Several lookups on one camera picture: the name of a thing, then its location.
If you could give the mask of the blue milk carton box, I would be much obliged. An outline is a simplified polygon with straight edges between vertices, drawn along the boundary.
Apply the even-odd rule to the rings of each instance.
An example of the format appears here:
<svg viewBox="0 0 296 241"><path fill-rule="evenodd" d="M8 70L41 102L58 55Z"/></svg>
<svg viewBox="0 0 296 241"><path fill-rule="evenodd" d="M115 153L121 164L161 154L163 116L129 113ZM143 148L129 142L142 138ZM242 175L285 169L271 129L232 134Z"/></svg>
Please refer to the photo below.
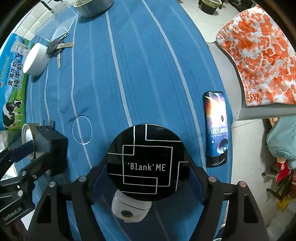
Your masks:
<svg viewBox="0 0 296 241"><path fill-rule="evenodd" d="M1 51L1 130L17 130L25 123L26 87L29 75L23 72L26 56L34 46L15 33Z"/></svg>

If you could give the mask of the key bunch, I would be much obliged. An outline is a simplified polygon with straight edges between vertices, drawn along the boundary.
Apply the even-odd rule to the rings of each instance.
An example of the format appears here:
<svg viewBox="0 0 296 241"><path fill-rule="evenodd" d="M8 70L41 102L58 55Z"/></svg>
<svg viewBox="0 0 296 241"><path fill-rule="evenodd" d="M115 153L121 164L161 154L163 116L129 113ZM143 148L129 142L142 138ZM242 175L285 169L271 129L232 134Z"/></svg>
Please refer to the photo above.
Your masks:
<svg viewBox="0 0 296 241"><path fill-rule="evenodd" d="M52 40L47 49L46 54L50 57L56 57L57 58L57 68L61 68L61 53L66 48L72 48L74 47L74 42L65 43L64 39L69 35L69 32L62 35L59 39Z"/></svg>

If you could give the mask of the orange floral cloth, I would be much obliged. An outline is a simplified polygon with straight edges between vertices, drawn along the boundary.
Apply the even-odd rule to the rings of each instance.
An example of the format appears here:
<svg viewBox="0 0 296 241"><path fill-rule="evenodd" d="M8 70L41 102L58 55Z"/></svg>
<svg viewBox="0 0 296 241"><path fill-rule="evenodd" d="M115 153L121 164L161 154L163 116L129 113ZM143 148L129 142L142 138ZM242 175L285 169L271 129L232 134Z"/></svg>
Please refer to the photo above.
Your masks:
<svg viewBox="0 0 296 241"><path fill-rule="evenodd" d="M234 61L247 106L295 104L295 50L263 8L239 13L216 42Z"/></svg>

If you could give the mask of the white earbuds case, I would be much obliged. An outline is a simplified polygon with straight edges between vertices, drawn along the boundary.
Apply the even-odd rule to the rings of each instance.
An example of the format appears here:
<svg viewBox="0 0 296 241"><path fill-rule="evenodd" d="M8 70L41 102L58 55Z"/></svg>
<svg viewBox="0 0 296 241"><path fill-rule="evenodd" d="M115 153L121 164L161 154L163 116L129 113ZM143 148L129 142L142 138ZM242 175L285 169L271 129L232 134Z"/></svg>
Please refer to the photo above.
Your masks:
<svg viewBox="0 0 296 241"><path fill-rule="evenodd" d="M139 223L145 219L152 206L151 201L140 201L116 190L111 204L114 216L126 223Z"/></svg>

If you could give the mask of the grey perforated round tin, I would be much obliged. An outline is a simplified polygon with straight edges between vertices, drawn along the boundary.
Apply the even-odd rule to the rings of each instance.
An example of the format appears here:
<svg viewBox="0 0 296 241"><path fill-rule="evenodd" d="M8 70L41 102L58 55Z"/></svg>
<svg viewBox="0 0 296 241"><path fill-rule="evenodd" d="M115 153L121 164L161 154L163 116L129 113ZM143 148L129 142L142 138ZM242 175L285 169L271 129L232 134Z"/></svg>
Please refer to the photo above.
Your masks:
<svg viewBox="0 0 296 241"><path fill-rule="evenodd" d="M107 11L113 4L114 0L80 0L73 6L81 16L91 18Z"/></svg>

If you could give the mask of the light blue garment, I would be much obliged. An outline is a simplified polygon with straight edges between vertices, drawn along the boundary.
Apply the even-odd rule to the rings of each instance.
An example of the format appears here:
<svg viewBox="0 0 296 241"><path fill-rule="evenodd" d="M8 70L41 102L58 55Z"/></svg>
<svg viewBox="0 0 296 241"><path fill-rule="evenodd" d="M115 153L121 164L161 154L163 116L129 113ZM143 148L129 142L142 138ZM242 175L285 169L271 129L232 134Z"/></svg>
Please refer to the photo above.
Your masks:
<svg viewBox="0 0 296 241"><path fill-rule="evenodd" d="M287 161L291 170L295 169L295 116L271 118L272 128L266 143L270 153Z"/></svg>

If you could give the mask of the black round ME compact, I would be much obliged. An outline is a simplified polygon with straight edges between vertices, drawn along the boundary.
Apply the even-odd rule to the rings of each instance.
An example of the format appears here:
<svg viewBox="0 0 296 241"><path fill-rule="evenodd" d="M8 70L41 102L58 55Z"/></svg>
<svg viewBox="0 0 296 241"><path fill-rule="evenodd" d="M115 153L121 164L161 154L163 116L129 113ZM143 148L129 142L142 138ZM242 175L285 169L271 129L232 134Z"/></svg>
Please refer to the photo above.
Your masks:
<svg viewBox="0 0 296 241"><path fill-rule="evenodd" d="M140 201L173 195L190 172L181 139L167 128L151 124L122 131L109 147L106 166L117 189Z"/></svg>

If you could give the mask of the black power adapter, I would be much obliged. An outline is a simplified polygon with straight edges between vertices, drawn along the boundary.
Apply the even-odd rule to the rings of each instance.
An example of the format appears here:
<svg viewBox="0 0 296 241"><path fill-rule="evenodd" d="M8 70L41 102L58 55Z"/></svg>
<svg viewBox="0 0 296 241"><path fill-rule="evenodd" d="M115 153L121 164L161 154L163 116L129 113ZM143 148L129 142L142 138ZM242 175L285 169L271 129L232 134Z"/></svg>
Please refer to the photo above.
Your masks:
<svg viewBox="0 0 296 241"><path fill-rule="evenodd" d="M50 176L62 174L67 167L68 138L52 126L36 126L35 154Z"/></svg>

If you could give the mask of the blue striped tablecloth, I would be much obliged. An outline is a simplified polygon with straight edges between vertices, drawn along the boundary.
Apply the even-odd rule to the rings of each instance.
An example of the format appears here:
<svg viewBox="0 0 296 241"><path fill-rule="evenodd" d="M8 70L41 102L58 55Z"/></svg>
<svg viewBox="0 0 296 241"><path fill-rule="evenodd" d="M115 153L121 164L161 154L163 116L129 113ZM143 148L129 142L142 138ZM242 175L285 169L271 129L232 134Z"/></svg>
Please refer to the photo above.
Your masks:
<svg viewBox="0 0 296 241"><path fill-rule="evenodd" d="M176 133L198 166L206 160L203 94L223 91L208 45L177 1L115 1L79 16L73 48L27 83L26 120L53 120L69 140L63 174L39 178L34 202L52 180L75 181L99 165L126 128L154 123Z"/></svg>

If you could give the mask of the white round container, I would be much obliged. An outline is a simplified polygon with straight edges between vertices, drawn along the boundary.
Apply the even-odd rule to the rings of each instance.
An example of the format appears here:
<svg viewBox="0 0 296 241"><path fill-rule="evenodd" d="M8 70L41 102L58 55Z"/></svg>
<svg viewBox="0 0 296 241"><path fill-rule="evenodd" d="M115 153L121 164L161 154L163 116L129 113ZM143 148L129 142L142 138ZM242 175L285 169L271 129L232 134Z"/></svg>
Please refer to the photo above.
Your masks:
<svg viewBox="0 0 296 241"><path fill-rule="evenodd" d="M46 68L50 56L46 53L47 47L37 43L29 51L23 64L23 73L38 77Z"/></svg>

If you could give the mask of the dark printed lighter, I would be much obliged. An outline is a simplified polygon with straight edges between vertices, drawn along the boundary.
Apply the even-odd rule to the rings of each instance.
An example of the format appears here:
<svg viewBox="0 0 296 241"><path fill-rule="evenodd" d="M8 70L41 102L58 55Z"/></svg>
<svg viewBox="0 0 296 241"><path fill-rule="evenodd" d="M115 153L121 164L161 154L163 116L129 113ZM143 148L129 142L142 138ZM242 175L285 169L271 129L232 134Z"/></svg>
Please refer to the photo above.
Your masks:
<svg viewBox="0 0 296 241"><path fill-rule="evenodd" d="M207 167L218 167L227 162L228 122L224 93L208 91L203 94L206 120Z"/></svg>

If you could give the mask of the green waste bin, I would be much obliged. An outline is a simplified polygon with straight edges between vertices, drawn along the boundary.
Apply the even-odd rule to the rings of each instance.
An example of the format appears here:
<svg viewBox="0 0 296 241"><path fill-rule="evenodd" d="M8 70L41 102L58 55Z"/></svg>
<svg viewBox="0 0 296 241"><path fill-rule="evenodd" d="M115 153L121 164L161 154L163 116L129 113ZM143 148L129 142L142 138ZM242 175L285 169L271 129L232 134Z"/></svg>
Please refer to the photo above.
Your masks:
<svg viewBox="0 0 296 241"><path fill-rule="evenodd" d="M217 8L221 9L224 1L221 0L199 0L198 5L201 11L208 15L213 15Z"/></svg>

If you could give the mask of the clear plastic box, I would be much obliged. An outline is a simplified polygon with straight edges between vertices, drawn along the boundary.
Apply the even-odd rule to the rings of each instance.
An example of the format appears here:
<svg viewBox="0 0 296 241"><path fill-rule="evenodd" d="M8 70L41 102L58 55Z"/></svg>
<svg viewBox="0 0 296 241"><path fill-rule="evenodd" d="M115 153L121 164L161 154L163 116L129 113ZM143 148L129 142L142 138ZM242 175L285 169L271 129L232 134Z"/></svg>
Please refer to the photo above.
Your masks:
<svg viewBox="0 0 296 241"><path fill-rule="evenodd" d="M71 7L65 8L37 27L35 33L51 42L69 32L76 18L77 13Z"/></svg>

